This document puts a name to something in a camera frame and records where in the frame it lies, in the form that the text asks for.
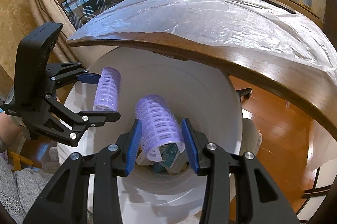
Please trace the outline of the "purple hair roller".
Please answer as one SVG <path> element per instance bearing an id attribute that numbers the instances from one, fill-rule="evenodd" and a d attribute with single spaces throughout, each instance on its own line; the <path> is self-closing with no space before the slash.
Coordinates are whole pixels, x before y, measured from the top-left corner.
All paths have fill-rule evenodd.
<path id="1" fill-rule="evenodd" d="M 148 95 L 141 98 L 135 106 L 135 117 L 142 123 L 140 145 L 149 160 L 161 162 L 159 148 L 167 144 L 176 144 L 183 153 L 185 143 L 181 128 L 163 97 Z"/>
<path id="2" fill-rule="evenodd" d="M 96 89 L 93 111 L 118 111 L 118 99 L 121 83 L 120 72 L 111 67 L 102 69 Z"/>

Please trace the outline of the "white medicine box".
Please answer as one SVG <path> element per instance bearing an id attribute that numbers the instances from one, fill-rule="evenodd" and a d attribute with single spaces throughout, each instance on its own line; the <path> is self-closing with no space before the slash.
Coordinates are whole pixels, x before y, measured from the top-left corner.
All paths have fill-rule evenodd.
<path id="1" fill-rule="evenodd" d="M 143 151 L 141 151 L 138 157 L 136 158 L 136 163 L 139 166 L 150 166 L 154 164 L 153 161 L 147 158 L 146 154 Z"/>

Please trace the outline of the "clear plastic floss box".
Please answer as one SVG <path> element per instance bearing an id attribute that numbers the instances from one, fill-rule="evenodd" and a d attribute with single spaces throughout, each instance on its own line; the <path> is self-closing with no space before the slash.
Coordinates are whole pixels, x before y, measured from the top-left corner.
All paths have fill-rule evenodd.
<path id="1" fill-rule="evenodd" d="M 153 165 L 154 173 L 167 173 L 170 175 L 179 174 L 184 171 L 189 162 L 186 151 L 181 153 L 176 144 L 169 144 L 161 153 L 162 161 Z"/>

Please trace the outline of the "beige curtain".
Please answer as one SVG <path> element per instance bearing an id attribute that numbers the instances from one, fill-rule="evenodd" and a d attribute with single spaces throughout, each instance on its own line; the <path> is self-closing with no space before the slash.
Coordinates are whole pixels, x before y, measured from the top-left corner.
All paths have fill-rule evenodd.
<path id="1" fill-rule="evenodd" d="M 85 67 L 91 66 L 101 56 L 115 49 L 114 46 L 98 45 L 70 48 L 67 38 L 75 33 L 75 28 L 69 21 L 57 0 L 27 0 L 32 16 L 38 26 L 46 22 L 62 23 L 51 57 L 55 62 L 81 62 Z"/>

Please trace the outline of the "clear plastic table cover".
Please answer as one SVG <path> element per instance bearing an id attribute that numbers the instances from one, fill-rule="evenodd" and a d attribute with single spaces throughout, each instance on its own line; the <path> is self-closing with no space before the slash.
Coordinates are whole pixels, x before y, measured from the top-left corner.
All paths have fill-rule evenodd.
<path id="1" fill-rule="evenodd" d="M 336 79 L 336 50 L 310 19 L 262 0 L 124 0 L 95 16 L 70 41 L 114 33 L 170 33 L 211 46 L 263 51 Z"/>

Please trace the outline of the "black flat tablet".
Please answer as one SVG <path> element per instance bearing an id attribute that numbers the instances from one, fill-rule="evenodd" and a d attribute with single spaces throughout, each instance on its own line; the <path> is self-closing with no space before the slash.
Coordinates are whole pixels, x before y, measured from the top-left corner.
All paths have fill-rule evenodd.
<path id="1" fill-rule="evenodd" d="M 271 4 L 275 7 L 281 8 L 281 9 L 289 12 L 290 14 L 296 14 L 296 11 L 293 8 L 291 8 L 291 7 L 285 5 L 285 4 L 283 4 L 283 3 L 281 3 L 277 0 L 261 0 L 261 1 L 266 2 L 268 4 Z"/>

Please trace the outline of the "wooden shelf ledge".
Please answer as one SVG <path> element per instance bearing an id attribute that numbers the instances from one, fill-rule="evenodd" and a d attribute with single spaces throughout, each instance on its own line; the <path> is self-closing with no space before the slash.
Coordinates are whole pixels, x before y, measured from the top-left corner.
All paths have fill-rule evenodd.
<path id="1" fill-rule="evenodd" d="M 277 1 L 293 8 L 295 11 L 300 12 L 308 19 L 312 20 L 320 29 L 323 29 L 323 22 L 320 20 L 320 18 L 304 4 L 298 3 L 294 0 L 277 0 Z"/>

